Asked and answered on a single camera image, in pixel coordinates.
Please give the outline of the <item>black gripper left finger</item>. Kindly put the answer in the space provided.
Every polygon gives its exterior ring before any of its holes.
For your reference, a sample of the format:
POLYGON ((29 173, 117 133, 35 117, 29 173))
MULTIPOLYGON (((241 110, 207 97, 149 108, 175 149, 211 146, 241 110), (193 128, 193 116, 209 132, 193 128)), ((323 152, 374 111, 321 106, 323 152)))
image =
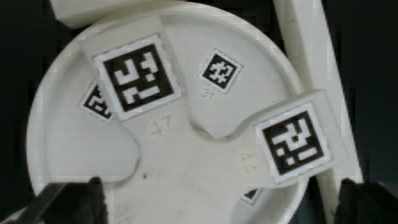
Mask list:
POLYGON ((101 178, 53 182, 29 202, 13 224, 108 224, 101 178))

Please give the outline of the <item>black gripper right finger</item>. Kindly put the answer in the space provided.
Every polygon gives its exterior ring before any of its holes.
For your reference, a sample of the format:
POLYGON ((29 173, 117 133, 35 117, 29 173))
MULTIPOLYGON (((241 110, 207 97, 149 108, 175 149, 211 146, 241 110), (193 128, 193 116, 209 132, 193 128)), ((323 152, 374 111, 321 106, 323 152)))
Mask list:
POLYGON ((333 224, 398 224, 398 185, 340 181, 333 224))

